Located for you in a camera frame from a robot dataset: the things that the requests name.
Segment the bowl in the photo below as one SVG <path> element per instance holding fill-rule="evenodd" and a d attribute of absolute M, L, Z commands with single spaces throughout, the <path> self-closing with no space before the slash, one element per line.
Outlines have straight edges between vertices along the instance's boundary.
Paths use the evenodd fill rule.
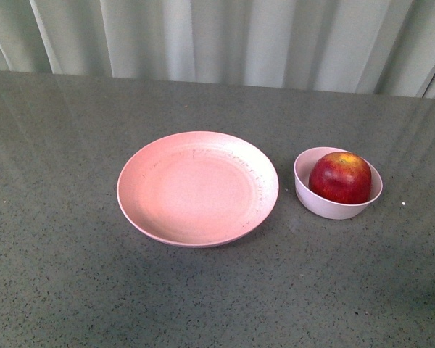
<path fill-rule="evenodd" d="M 323 218 L 343 220 L 350 219 L 362 212 L 381 195 L 383 184 L 380 174 L 368 161 L 372 174 L 372 189 L 369 200 L 361 204 L 343 204 L 325 199 L 308 189 L 311 170 L 316 162 L 326 154 L 346 151 L 335 147 L 315 147 L 302 152 L 294 163 L 295 189 L 300 202 L 311 212 Z"/>

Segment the speckled countertop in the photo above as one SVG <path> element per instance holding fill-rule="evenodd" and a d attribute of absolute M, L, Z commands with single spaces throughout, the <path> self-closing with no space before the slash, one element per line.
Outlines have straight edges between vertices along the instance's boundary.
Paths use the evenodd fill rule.
<path fill-rule="evenodd" d="M 117 204 L 153 140 L 260 148 L 278 201 L 238 241 L 185 249 Z M 357 152 L 381 198 L 308 212 L 295 157 Z M 0 347 L 435 347 L 435 100 L 0 72 Z"/>

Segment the plate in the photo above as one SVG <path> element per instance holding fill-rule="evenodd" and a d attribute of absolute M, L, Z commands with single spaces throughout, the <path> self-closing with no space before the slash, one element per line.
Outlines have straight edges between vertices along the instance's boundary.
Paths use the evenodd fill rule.
<path fill-rule="evenodd" d="M 270 214 L 278 177 L 250 143 L 196 131 L 156 140 L 134 154 L 117 182 L 127 219 L 180 247 L 214 247 L 254 230 Z"/>

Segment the apple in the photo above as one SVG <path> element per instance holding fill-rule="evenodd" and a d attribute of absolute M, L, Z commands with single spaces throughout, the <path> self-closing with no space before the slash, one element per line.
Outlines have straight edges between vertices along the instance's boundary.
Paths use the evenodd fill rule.
<path fill-rule="evenodd" d="M 351 152 L 331 152 L 320 158 L 310 173 L 309 188 L 337 203 L 368 201 L 372 175 L 368 163 Z"/>

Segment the curtain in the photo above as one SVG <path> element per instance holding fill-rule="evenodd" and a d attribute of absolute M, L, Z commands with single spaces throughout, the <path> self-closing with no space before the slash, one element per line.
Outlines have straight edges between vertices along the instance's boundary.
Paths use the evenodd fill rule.
<path fill-rule="evenodd" d="M 435 0 L 0 0 L 0 70 L 435 98 Z"/>

